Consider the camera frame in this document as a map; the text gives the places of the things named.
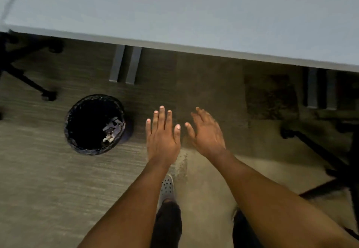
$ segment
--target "trash can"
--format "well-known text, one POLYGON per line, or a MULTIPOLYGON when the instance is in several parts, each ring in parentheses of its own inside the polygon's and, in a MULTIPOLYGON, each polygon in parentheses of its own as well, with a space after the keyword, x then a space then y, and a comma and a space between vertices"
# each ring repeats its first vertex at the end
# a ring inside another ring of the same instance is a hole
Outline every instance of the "trash can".
POLYGON ((99 155, 126 141, 133 132, 122 103, 107 95, 79 100, 67 113, 65 137, 78 153, 99 155))

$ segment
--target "office chair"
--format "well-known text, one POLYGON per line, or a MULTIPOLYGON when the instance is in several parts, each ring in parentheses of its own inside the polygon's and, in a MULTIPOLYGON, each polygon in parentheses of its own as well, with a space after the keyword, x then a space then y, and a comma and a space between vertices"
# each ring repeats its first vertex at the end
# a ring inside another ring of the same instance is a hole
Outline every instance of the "office chair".
POLYGON ((47 91, 37 83, 33 82, 24 75, 24 71, 17 69, 12 66, 12 63, 20 58, 23 58, 27 54, 38 51, 42 48, 48 47, 49 51, 52 53, 61 53, 63 51, 64 45, 63 42, 59 39, 50 38, 47 40, 37 41, 29 46, 22 47, 17 50, 6 51, 6 43, 18 43, 18 38, 9 33, 0 33, 0 76, 3 71, 8 72, 10 75, 15 78, 25 82, 32 88, 41 92, 41 97, 46 101, 56 100, 56 92, 47 91))
MULTIPOLYGON (((327 175, 334 177, 333 180, 316 188, 310 189, 300 194, 300 196, 308 200, 348 187, 352 197, 352 207, 354 210, 355 220, 357 221, 357 229, 359 229, 359 125, 338 123, 336 129, 341 133, 353 132, 352 145, 350 147, 350 151, 348 152, 348 164, 344 163, 322 146, 314 143, 306 135, 299 131, 281 128, 280 134, 284 139, 293 138, 295 136, 298 137, 334 168, 325 170, 327 175)), ((353 230, 348 228, 345 228, 345 230, 356 239, 359 239, 359 235, 357 235, 353 230)))

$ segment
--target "person's right hand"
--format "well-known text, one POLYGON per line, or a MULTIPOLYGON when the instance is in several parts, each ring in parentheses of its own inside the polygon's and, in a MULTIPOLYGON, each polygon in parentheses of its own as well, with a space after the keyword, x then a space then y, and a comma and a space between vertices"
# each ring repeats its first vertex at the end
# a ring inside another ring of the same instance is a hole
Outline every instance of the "person's right hand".
POLYGON ((185 126, 198 152, 210 159, 225 150, 223 134, 217 121, 208 112, 199 107, 196 110, 197 113, 191 113, 191 116, 197 127, 197 134, 190 123, 186 122, 185 126))

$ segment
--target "person's left hand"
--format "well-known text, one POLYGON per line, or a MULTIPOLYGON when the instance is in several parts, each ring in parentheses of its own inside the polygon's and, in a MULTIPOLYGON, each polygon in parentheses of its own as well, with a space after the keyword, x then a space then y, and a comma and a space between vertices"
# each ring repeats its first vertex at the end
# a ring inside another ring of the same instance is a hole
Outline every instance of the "person's left hand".
POLYGON ((159 107, 159 112, 153 113, 151 120, 146 121, 146 144, 148 160, 153 160, 165 166, 172 165, 179 154, 181 126, 177 124, 172 132, 172 111, 167 111, 165 116, 164 107, 159 107))

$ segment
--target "person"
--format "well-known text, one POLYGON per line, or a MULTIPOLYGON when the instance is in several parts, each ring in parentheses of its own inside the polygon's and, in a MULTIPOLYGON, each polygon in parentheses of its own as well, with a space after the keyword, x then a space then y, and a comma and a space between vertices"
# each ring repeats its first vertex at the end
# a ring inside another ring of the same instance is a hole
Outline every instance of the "person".
MULTIPOLYGON (((226 149, 218 123, 205 110, 197 107, 196 111, 191 115, 197 133, 190 123, 185 124, 189 137, 224 177, 240 209, 234 218, 234 247, 359 247, 319 209, 236 159, 226 149)), ((152 126, 147 119, 146 167, 79 248, 178 247, 181 211, 167 172, 179 154, 181 127, 172 128, 172 112, 165 116, 163 106, 154 112, 152 126), (163 201, 156 215, 159 198, 163 201)))

